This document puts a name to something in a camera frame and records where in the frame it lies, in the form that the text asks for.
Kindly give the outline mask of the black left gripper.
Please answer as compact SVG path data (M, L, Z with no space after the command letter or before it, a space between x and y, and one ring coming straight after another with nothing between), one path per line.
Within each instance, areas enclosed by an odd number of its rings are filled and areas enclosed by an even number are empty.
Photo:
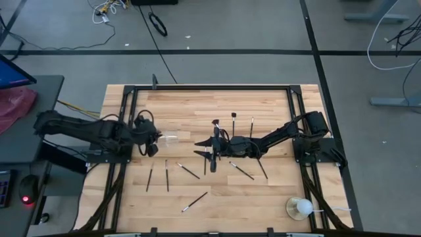
M134 120L135 127L132 129L132 141L137 145L153 144L162 136L151 119L139 115Z

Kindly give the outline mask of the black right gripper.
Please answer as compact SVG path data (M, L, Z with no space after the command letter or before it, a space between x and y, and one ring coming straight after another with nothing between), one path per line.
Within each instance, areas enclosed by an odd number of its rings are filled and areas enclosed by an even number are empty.
M194 151L208 161L216 161L219 157L255 158L255 148L249 138L234 136L228 139L223 129L214 127L214 136L205 141L195 143L196 146L212 147L212 153L208 151Z

